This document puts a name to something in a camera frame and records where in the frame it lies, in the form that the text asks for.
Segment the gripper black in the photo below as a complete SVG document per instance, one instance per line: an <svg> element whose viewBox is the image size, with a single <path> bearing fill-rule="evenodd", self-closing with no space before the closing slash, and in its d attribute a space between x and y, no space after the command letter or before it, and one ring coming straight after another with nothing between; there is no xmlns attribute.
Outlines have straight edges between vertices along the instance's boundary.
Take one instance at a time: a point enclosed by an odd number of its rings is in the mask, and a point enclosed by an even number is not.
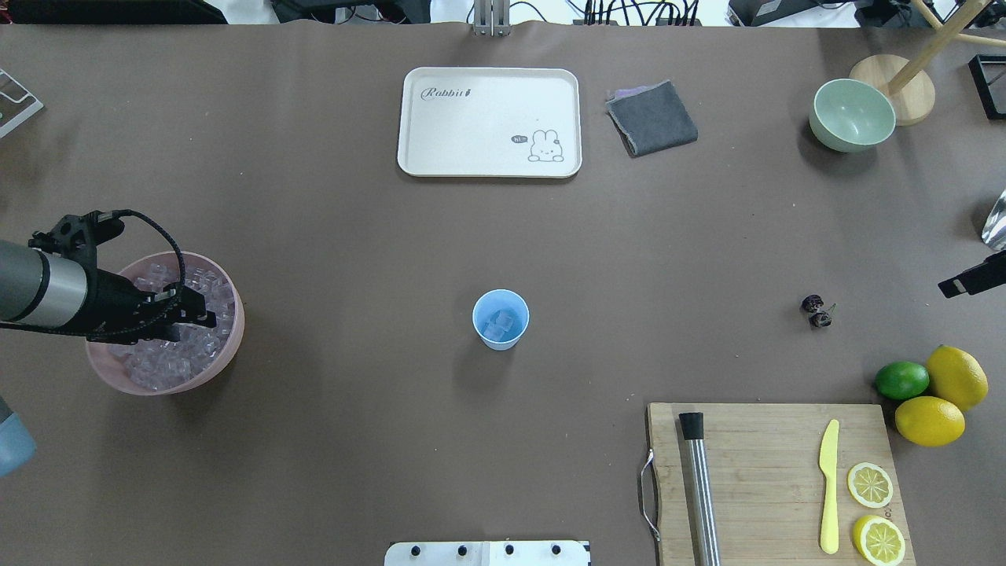
<svg viewBox="0 0 1006 566"><path fill-rule="evenodd" d="M139 343L141 340L162 340L176 343L178 329L174 325L198 325L214 329L213 311L177 308L165 315L165 308L178 290L172 281L158 292L137 288L118 274L97 269L94 294L87 300L86 321L93 326L85 336L91 343Z"/></svg>

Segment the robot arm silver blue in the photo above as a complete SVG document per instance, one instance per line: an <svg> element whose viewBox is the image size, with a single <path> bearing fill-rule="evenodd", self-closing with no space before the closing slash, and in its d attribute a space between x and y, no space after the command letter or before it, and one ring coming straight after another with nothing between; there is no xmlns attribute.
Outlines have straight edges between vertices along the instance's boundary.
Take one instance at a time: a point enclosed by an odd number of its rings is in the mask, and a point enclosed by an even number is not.
<svg viewBox="0 0 1006 566"><path fill-rule="evenodd" d="M87 343L91 369L118 391L130 395L171 395L189 391L219 375L237 353L245 330L244 308L236 287L219 265L194 253L183 256L186 286L206 300L215 326L177 325L174 343ZM37 325L59 329L85 304L85 269L57 255L2 243L2 320L16 329Z"/></svg>

